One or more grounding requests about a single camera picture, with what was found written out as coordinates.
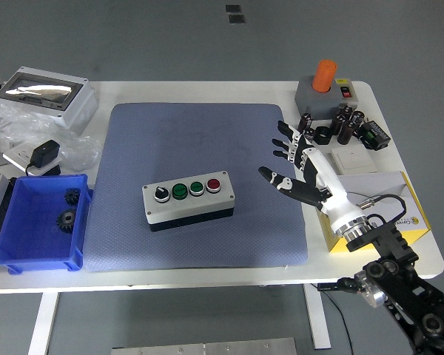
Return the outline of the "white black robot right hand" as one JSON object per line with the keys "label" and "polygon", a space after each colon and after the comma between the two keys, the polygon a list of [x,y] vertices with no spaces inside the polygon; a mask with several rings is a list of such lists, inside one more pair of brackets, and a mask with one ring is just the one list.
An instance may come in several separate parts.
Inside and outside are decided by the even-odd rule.
{"label": "white black robot right hand", "polygon": [[273,154],[293,163],[302,173],[302,179],[285,177],[265,166],[258,169],[261,175],[285,196],[314,206],[326,214],[336,235],[351,241],[370,231],[363,210],[347,198],[345,188],[321,151],[283,121],[278,121],[277,127],[289,141],[274,139],[272,143],[281,150],[275,150]]}

